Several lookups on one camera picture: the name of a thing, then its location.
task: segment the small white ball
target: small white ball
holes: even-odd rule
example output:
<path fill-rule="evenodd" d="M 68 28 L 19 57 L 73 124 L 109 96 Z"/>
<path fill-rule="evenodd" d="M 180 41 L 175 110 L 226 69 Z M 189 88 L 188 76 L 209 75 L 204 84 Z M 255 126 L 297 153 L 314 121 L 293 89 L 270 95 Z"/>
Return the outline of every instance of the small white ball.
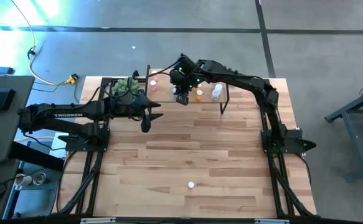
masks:
<path fill-rule="evenodd" d="M 192 181 L 190 181 L 190 182 L 188 183 L 188 187 L 189 187 L 190 189 L 192 189 L 192 188 L 194 188 L 194 187 L 195 187 L 195 184 L 194 184 Z"/>

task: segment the concrete floor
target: concrete floor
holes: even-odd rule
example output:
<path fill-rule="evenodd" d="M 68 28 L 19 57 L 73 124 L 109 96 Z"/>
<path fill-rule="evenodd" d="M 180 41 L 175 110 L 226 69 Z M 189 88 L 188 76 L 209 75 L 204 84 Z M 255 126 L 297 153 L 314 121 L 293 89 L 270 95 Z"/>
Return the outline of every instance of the concrete floor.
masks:
<path fill-rule="evenodd" d="M 33 25 L 84 27 L 259 28 L 254 0 L 17 1 Z M 268 29 L 363 29 L 360 0 L 261 0 Z M 8 0 L 0 23 L 24 26 Z M 36 32 L 37 74 L 52 82 L 69 75 L 131 75 L 146 65 L 165 67 L 183 52 L 246 74 L 268 77 L 260 34 Z M 269 35 L 277 78 L 287 78 L 298 126 L 318 144 L 308 152 L 314 201 L 326 218 L 363 221 L 363 180 L 341 121 L 324 116 L 358 97 L 363 87 L 363 35 Z M 31 34 L 0 31 L 0 66 L 28 75 Z M 35 85 L 34 88 L 49 89 Z M 33 91 L 29 103 L 74 103 L 73 87 Z M 36 136 L 52 134 L 41 131 Z"/>

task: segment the small plant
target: small plant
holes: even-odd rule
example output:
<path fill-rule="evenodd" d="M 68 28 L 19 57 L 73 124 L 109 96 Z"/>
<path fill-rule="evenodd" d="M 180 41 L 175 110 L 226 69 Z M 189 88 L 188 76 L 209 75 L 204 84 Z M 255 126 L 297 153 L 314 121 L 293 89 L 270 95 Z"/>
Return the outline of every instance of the small plant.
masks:
<path fill-rule="evenodd" d="M 130 92 L 136 95 L 137 91 L 140 88 L 138 85 L 138 81 L 132 80 L 130 84 L 131 84 Z M 127 78 L 118 80 L 115 86 L 112 88 L 112 94 L 115 94 L 115 92 L 121 93 L 126 91 L 128 91 Z"/>

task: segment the cup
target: cup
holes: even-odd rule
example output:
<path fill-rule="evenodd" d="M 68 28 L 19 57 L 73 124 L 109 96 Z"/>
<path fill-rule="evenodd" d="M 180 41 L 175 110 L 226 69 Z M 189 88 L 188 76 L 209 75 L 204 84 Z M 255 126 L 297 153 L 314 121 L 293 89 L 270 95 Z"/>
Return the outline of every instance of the cup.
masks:
<path fill-rule="evenodd" d="M 45 173 L 43 172 L 39 172 L 38 174 L 36 174 L 34 177 L 33 177 L 33 184 L 34 185 L 42 185 L 44 183 L 47 183 L 48 182 L 48 178 L 46 176 Z"/>
<path fill-rule="evenodd" d="M 17 174 L 15 176 L 14 186 L 15 190 L 22 189 L 23 186 L 28 186 L 32 182 L 32 177 L 25 174 Z"/>

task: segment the wooden tabletop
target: wooden tabletop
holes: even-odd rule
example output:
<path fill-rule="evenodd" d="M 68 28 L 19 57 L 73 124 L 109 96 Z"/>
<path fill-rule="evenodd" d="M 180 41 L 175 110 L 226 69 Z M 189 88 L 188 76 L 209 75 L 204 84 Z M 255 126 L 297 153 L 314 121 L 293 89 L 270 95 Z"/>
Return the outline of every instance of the wooden tabletop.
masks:
<path fill-rule="evenodd" d="M 101 78 L 86 77 L 81 103 L 90 99 Z M 280 93 L 282 122 L 294 128 L 286 80 L 270 82 Z M 142 133 L 140 123 L 131 119 L 111 120 L 94 216 L 276 217 L 255 98 L 233 86 L 230 97 L 223 115 L 212 103 L 162 103 L 153 112 L 164 116 L 152 122 L 149 133 Z M 77 119 L 79 123 L 88 121 Z M 76 153 L 65 170 L 61 208 L 80 185 L 85 156 L 85 152 Z M 291 188 L 306 208 L 316 213 L 305 164 L 293 154 L 286 154 L 285 162 Z M 187 186 L 190 181 L 196 185 L 193 189 Z M 286 212 L 282 190 L 280 195 Z M 83 211 L 88 199 L 85 197 Z"/>
<path fill-rule="evenodd" d="M 149 74 L 155 73 L 162 69 L 150 69 Z M 153 91 L 152 86 L 149 84 L 151 80 L 156 79 L 156 91 Z M 219 99 L 216 101 L 212 100 L 212 92 L 217 84 L 222 85 L 222 91 L 220 93 Z M 189 102 L 190 103 L 225 103 L 227 101 L 227 91 L 225 89 L 224 83 L 207 83 L 203 82 L 200 90 L 203 91 L 201 95 L 201 99 L 197 100 L 196 96 L 196 88 L 193 88 L 191 92 L 189 92 Z M 158 74 L 153 77 L 148 78 L 148 89 L 147 96 L 150 100 L 159 102 L 159 103 L 172 103 L 176 102 L 176 97 L 173 95 L 173 85 L 170 83 L 170 76 L 165 74 Z"/>

